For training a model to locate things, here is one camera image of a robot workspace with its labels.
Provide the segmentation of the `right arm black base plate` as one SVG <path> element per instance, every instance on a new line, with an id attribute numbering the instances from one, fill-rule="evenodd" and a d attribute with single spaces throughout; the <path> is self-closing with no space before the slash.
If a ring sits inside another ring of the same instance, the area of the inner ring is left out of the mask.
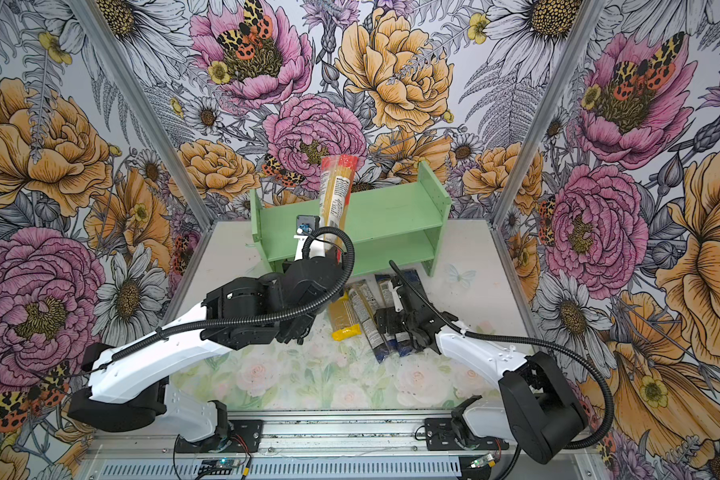
<path id="1" fill-rule="evenodd" d="M 478 437 L 461 420 L 430 417 L 424 420 L 424 434 L 429 451 L 507 450 L 506 440 L 493 436 Z"/>

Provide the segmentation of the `red-ended spaghetti bag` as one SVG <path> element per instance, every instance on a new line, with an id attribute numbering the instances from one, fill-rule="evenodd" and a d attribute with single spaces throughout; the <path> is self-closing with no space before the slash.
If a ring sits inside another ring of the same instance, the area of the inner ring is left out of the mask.
<path id="1" fill-rule="evenodd" d="M 346 210 L 359 158 L 329 155 L 321 161 L 319 217 L 321 227 L 345 227 Z"/>

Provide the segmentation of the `yellow spaghetti bag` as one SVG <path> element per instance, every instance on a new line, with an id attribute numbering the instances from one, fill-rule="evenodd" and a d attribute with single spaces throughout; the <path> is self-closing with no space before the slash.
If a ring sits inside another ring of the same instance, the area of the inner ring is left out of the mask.
<path id="1" fill-rule="evenodd" d="M 327 315 L 332 328 L 331 337 L 334 341 L 340 342 L 362 334 L 362 328 L 347 293 L 328 306 Z"/>

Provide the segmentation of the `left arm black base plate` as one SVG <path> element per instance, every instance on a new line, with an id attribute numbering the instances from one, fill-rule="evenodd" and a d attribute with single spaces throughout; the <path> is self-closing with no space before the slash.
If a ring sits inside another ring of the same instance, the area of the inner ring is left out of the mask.
<path id="1" fill-rule="evenodd" d="M 257 453 L 263 426 L 262 420 L 230 421 L 225 434 L 216 433 L 199 442 L 189 442 L 179 436 L 174 450 L 177 454 Z"/>

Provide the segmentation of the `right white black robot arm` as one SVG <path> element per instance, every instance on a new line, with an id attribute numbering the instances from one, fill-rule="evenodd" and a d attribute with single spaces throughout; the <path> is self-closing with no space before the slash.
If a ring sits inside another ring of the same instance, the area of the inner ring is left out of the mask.
<path id="1" fill-rule="evenodd" d="M 498 448 L 514 441 L 540 464 L 578 446 L 588 417 L 548 354 L 528 355 L 513 345 L 470 336 L 457 317 L 435 311 L 417 288 L 390 285 L 383 294 L 391 305 L 377 317 L 395 327 L 414 349 L 430 349 L 454 360 L 498 389 L 501 404 L 474 395 L 451 411 L 446 428 L 463 449 Z"/>

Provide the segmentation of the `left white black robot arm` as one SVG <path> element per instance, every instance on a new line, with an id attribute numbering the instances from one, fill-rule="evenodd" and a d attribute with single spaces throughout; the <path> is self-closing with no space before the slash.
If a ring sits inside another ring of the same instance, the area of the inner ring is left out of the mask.
<path id="1" fill-rule="evenodd" d="M 73 394 L 69 418 L 110 433 L 142 430 L 189 443 L 229 436 L 226 406 L 193 399 L 171 375 L 248 346 L 303 342 L 351 271 L 348 258 L 297 260 L 283 273 L 240 277 L 208 292 L 183 316 L 126 346 L 89 347 L 90 377 Z"/>

